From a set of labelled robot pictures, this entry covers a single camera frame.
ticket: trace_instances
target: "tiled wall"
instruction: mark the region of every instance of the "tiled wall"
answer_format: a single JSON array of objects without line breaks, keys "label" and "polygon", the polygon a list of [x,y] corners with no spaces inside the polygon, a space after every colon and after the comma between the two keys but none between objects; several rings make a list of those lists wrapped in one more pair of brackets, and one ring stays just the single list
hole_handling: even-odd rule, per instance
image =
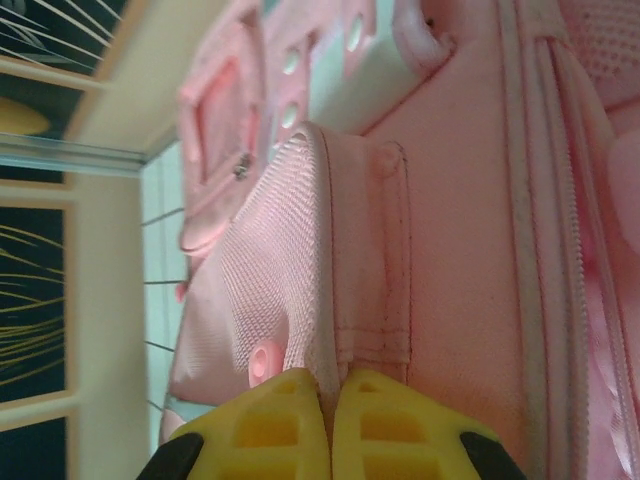
[{"label": "tiled wall", "polygon": [[147,402],[153,452],[182,314],[175,288],[185,279],[187,268],[178,246],[184,218],[179,145],[148,163],[141,181]]}]

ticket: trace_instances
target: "pink button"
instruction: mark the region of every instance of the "pink button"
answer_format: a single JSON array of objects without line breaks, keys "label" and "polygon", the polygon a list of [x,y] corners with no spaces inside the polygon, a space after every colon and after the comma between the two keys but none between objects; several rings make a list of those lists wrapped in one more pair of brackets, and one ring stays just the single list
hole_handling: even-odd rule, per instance
[{"label": "pink button", "polygon": [[271,340],[263,340],[249,356],[249,386],[255,387],[282,373],[284,353]]}]

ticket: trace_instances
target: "black rubber piece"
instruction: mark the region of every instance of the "black rubber piece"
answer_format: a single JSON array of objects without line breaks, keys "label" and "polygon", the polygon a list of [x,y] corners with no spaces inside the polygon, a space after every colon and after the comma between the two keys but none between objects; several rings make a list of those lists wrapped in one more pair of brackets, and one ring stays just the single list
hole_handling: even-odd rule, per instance
[{"label": "black rubber piece", "polygon": [[197,433],[160,445],[137,480],[187,480],[203,445],[204,438]]},{"label": "black rubber piece", "polygon": [[500,442],[476,432],[462,433],[460,441],[481,480],[526,480]]}]

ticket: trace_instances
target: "metal rivet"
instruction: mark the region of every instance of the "metal rivet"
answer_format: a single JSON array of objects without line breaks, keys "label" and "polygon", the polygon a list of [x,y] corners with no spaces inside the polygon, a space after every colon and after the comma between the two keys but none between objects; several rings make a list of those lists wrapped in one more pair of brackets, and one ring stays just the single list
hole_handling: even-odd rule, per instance
[{"label": "metal rivet", "polygon": [[249,168],[251,168],[251,155],[245,153],[240,157],[240,162],[233,168],[233,174],[236,180],[240,182],[247,178]]}]

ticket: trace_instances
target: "dark panel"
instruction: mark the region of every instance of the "dark panel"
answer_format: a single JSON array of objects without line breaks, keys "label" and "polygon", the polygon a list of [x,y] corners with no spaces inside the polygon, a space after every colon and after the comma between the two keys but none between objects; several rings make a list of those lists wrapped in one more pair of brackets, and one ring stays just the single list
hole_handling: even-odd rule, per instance
[{"label": "dark panel", "polygon": [[0,165],[0,180],[63,184],[64,172],[40,170],[37,168],[5,167]]},{"label": "dark panel", "polygon": [[198,433],[160,445],[137,480],[187,480],[203,445],[204,438]]},{"label": "dark panel", "polygon": [[0,207],[0,402],[65,389],[63,237],[62,210]]},{"label": "dark panel", "polygon": [[51,126],[41,138],[61,140],[83,92],[73,88],[0,74],[2,96],[44,115]]},{"label": "dark panel", "polygon": [[476,432],[462,433],[460,441],[481,480],[527,480],[500,442]]},{"label": "dark panel", "polygon": [[[93,22],[74,8],[70,2],[46,0],[46,3],[63,15],[77,20],[106,42],[112,41],[104,30],[112,34],[119,20],[96,0],[73,1],[73,4],[91,17]],[[104,0],[103,3],[120,16],[127,0]],[[17,25],[0,25],[0,45],[12,52],[45,65],[86,75],[91,75],[99,63],[98,59],[92,55],[103,57],[106,52],[106,47],[94,37],[66,20],[63,15],[36,2],[11,0],[3,2],[2,5],[8,6],[13,12],[24,17],[20,18],[5,10],[0,11],[2,18]],[[88,53],[39,35],[38,32],[74,45]]]},{"label": "dark panel", "polygon": [[66,480],[67,419],[0,432],[0,478]]}]

